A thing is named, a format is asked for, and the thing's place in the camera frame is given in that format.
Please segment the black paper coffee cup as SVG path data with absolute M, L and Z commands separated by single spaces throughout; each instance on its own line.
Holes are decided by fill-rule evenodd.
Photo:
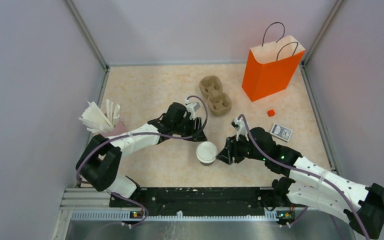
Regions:
M 211 160 L 202 160 L 202 159 L 199 159 L 200 164 L 203 165 L 203 166 L 206 166 L 206 167 L 211 166 L 215 161 L 216 161 L 215 158 L 214 158 L 214 159 L 211 159 Z

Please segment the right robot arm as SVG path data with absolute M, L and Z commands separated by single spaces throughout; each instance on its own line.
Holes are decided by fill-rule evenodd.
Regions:
M 273 200 L 279 206 L 304 205 L 346 222 L 360 235 L 377 240 L 384 226 L 384 187 L 370 186 L 345 179 L 330 172 L 300 152 L 277 144 L 261 127 L 249 134 L 226 138 L 216 158 L 228 165 L 244 159 L 263 161 L 282 175 L 274 187 Z

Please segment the orange paper bag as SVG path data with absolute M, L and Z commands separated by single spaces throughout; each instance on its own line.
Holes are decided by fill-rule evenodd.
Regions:
M 276 21 L 269 27 L 280 24 L 282 36 L 271 42 L 265 42 L 268 28 L 261 44 L 251 47 L 242 80 L 242 89 L 251 102 L 285 90 L 306 50 L 292 35 L 285 35 L 285 25 Z

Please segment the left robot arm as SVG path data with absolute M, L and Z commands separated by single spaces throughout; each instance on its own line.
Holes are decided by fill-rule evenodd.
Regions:
M 75 166 L 77 177 L 98 192 L 116 193 L 127 206 L 136 206 L 141 198 L 139 185 L 119 173 L 122 158 L 169 139 L 205 142 L 206 122 L 196 116 L 200 106 L 198 102 L 174 102 L 160 117 L 137 129 L 116 136 L 95 135 Z

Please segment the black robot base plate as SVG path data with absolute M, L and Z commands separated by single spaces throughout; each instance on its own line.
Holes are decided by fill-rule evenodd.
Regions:
M 150 217 L 254 217 L 274 214 L 275 219 L 293 221 L 297 205 L 271 187 L 143 187 L 129 200 L 111 194 L 109 207 L 144 206 Z

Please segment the white plastic cup lid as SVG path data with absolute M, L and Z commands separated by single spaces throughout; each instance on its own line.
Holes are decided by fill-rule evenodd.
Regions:
M 196 148 L 196 157 L 204 161 L 216 159 L 218 154 L 217 147 L 210 141 L 204 141 L 200 143 Z

